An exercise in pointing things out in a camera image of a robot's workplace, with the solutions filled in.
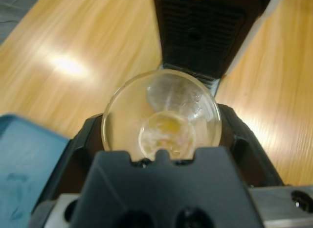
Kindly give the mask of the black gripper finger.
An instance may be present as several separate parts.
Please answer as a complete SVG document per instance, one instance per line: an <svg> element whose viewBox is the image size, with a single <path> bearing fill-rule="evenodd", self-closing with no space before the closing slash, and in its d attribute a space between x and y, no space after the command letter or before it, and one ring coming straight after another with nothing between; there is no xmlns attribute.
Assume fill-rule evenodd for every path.
<svg viewBox="0 0 313 228"><path fill-rule="evenodd" d="M87 178L95 154L103 151L103 114L88 118L65 147L60 159L37 200L38 205L54 201L62 194L79 194Z"/></svg>
<svg viewBox="0 0 313 228"><path fill-rule="evenodd" d="M222 120L220 146L230 150L248 187L283 186L283 180L253 131L235 111L218 104Z"/></svg>

